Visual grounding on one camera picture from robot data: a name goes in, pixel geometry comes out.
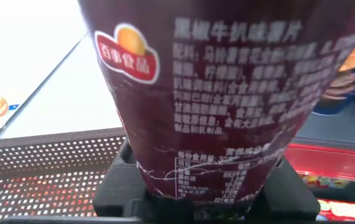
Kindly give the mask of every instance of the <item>product label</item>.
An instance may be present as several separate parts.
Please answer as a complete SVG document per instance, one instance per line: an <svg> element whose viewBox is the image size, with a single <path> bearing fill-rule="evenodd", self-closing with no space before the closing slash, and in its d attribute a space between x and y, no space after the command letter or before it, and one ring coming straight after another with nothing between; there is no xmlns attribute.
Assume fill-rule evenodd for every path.
<svg viewBox="0 0 355 224"><path fill-rule="evenodd" d="M355 221L355 203L318 199L321 212L317 220Z"/></svg>
<svg viewBox="0 0 355 224"><path fill-rule="evenodd" d="M144 36L130 24L119 24L114 37L101 31L95 32L97 51L103 63L129 78L145 84L157 81L159 58L147 45Z"/></svg>
<svg viewBox="0 0 355 224"><path fill-rule="evenodd" d="M354 47L355 1L338 4L81 1L147 189L253 199Z"/></svg>

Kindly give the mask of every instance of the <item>store shelf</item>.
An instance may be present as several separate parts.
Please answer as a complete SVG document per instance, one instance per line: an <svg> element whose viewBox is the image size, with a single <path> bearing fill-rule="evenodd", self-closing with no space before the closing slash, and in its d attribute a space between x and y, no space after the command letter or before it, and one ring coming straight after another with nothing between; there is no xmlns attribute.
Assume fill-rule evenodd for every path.
<svg viewBox="0 0 355 224"><path fill-rule="evenodd" d="M312 114L285 156L299 173L355 180L355 104L336 116Z"/></svg>
<svg viewBox="0 0 355 224"><path fill-rule="evenodd" d="M125 138L116 128L0 140L0 220L95 216L93 197Z"/></svg>

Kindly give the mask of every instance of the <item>black plastic holder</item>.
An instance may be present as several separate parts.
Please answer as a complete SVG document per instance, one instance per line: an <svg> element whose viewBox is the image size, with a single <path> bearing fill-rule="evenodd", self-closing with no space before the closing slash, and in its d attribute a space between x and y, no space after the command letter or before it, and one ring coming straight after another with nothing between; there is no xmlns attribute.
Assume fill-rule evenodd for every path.
<svg viewBox="0 0 355 224"><path fill-rule="evenodd" d="M149 194L127 141L108 169L93 199L93 207L101 217L138 217L158 223L193 223L198 219L225 218L221 214L228 213L226 208L198 207L188 200ZM240 207L231 205L227 209L236 213ZM245 220L310 221L315 220L319 211L317 199L283 159L269 175L252 208L248 212L241 210L241 214Z"/></svg>

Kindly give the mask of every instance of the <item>perforated metal surface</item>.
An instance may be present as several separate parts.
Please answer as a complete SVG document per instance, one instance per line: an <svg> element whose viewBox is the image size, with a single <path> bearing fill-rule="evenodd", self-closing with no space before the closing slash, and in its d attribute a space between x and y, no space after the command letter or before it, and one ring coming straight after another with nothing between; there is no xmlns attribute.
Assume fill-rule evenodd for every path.
<svg viewBox="0 0 355 224"><path fill-rule="evenodd" d="M92 199L125 138L120 128L0 140L0 220L95 216Z"/></svg>

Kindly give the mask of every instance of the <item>blue packaging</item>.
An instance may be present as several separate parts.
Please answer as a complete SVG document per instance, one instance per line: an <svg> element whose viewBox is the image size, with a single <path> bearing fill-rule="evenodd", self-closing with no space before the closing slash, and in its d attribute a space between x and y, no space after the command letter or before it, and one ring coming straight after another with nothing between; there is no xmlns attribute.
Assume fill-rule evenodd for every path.
<svg viewBox="0 0 355 224"><path fill-rule="evenodd" d="M355 100L355 48L322 95L313 113L324 116L336 115L352 100Z"/></svg>

